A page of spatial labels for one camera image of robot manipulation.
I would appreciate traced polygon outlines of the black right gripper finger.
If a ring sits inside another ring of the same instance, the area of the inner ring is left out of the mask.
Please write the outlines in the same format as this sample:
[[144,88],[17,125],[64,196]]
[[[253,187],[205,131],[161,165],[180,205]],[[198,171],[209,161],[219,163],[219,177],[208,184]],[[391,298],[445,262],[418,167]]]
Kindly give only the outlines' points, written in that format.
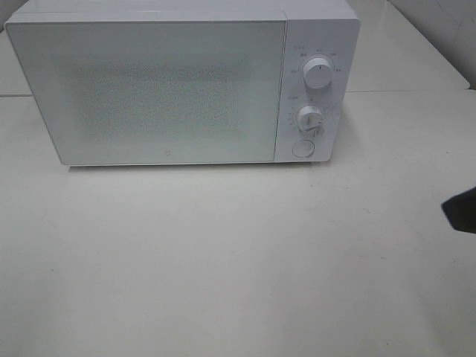
[[476,233],[476,188],[451,197],[441,204],[449,224],[456,231]]

